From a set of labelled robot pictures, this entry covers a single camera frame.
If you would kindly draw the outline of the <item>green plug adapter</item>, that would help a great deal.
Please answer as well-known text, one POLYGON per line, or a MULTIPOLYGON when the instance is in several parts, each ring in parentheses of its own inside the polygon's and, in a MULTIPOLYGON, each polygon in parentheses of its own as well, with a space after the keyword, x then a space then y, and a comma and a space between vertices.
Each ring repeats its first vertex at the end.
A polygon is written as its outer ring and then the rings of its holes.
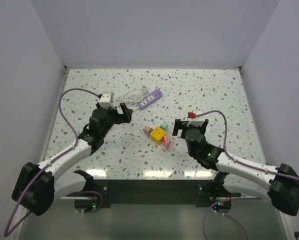
POLYGON ((165 132, 168 130, 169 124, 167 122, 163 122, 160 125, 160 128, 163 129, 165 132))

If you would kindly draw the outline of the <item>pink plug adapter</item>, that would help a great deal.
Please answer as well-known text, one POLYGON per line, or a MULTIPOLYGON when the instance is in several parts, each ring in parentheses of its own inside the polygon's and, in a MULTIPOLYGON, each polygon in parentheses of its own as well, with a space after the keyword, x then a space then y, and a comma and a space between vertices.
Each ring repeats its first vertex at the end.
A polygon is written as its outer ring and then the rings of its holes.
POLYGON ((165 147, 166 150, 168 150, 170 148, 171 143, 170 143, 170 139, 169 139, 167 134, 165 134, 163 136, 163 144, 164 144, 164 147, 165 147))

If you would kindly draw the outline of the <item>yellow cube socket adapter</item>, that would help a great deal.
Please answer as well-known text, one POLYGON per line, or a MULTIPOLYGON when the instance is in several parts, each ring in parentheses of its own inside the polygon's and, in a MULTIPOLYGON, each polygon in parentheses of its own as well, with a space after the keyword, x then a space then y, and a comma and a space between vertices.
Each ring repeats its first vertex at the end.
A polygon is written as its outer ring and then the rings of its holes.
POLYGON ((164 129, 157 126, 151 131, 150 139, 157 145, 160 145, 164 141, 164 136, 166 135, 166 133, 167 132, 164 129))

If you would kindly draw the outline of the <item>brown plug adapter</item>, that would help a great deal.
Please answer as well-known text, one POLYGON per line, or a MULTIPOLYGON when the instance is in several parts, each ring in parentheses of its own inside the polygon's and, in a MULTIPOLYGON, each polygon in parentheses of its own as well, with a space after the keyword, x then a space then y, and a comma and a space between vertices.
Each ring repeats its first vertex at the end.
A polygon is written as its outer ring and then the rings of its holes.
POLYGON ((153 131, 153 129, 151 128, 151 127, 149 127, 149 126, 145 126, 144 128, 143 128, 143 132, 146 134, 146 135, 150 135, 151 134, 151 132, 153 131))

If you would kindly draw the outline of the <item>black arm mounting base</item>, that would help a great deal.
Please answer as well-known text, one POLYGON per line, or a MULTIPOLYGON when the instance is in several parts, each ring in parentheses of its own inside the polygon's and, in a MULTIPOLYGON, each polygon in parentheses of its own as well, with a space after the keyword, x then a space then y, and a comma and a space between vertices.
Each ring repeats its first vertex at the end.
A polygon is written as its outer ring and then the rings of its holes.
POLYGON ((215 180, 94 180, 95 193, 71 194, 76 210, 91 212, 99 205, 194 205, 208 207, 217 198, 232 194, 215 180))

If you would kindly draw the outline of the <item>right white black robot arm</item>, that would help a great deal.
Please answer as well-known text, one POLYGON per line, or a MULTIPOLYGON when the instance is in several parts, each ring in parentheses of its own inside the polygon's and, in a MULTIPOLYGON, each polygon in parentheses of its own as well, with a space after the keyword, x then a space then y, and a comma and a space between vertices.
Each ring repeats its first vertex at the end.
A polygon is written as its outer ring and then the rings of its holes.
POLYGON ((212 184, 215 195, 236 193, 270 200, 279 211, 296 216, 299 211, 299 176, 282 163, 280 166, 256 163, 228 153, 225 149, 207 142, 208 120, 174 121, 173 136, 180 133, 188 154, 205 169, 218 174, 212 184))

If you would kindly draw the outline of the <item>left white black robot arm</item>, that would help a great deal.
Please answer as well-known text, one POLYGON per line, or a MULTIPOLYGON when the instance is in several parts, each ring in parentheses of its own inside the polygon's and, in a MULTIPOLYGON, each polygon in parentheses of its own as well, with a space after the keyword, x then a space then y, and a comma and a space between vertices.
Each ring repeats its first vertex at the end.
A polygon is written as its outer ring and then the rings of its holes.
POLYGON ((89 123, 71 145, 53 158, 37 164, 28 162, 22 167, 11 198, 36 216, 41 216, 61 197, 73 193, 90 195, 95 190, 94 178, 87 172, 75 170, 72 183, 61 183, 59 179, 78 162, 94 154, 114 125, 131 122, 133 110, 124 103, 120 108, 122 113, 118 113, 116 107, 106 109, 97 104, 89 123))

